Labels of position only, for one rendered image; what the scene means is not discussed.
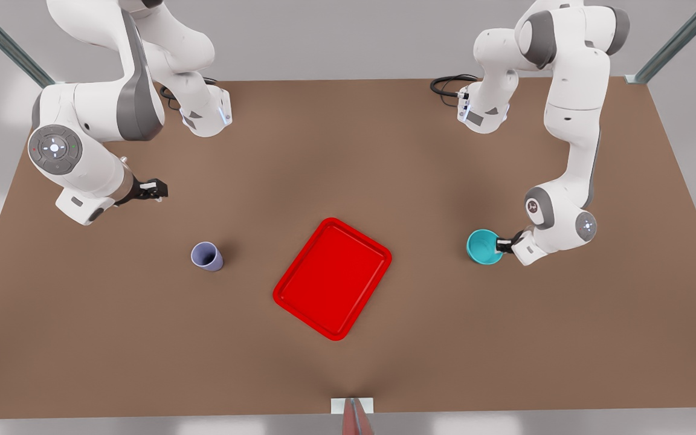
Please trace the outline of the silver frame post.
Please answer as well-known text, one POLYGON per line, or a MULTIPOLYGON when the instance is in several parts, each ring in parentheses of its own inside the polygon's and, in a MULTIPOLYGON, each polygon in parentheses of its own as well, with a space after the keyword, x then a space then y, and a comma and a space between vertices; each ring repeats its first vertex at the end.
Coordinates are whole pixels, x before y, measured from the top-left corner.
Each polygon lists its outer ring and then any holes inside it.
POLYGON ((341 435, 375 435, 367 415, 375 412, 373 398, 331 398, 330 412, 342 415, 341 435))
POLYGON ((669 63, 687 44, 696 36, 696 12, 689 17, 657 52, 646 61, 635 74, 624 76, 626 83, 638 83, 645 85, 654 78, 666 64, 669 63))
POLYGON ((0 51, 41 88, 55 85, 55 80, 2 27, 0 27, 0 51))

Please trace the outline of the red rectangular tray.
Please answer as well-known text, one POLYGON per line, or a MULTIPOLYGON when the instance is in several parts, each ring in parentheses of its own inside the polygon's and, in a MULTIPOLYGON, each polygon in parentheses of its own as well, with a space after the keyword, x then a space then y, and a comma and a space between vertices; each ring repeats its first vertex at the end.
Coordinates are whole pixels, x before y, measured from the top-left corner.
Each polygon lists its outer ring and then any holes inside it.
POLYGON ((345 339, 392 263, 383 245, 336 217, 321 221, 272 292, 332 341, 345 339))

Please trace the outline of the lavender cup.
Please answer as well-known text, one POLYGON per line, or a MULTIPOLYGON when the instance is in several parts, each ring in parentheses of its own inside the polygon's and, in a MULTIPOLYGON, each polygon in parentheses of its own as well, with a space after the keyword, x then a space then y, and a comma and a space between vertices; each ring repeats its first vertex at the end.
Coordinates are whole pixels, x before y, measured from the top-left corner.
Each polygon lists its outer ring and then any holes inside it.
POLYGON ((223 256, 212 242, 196 244, 191 250, 190 258, 194 265, 210 272, 216 272, 224 266, 223 256))

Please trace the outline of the teal bowl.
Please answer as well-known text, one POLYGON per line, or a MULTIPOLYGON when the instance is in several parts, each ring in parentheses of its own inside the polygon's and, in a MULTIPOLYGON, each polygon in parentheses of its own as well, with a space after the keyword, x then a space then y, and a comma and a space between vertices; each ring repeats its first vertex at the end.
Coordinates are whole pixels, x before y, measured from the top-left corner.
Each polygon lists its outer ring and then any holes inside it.
POLYGON ((481 265, 492 265, 500 261, 503 252, 497 250, 499 237, 491 230, 478 229, 469 235, 466 251, 472 261, 481 265))

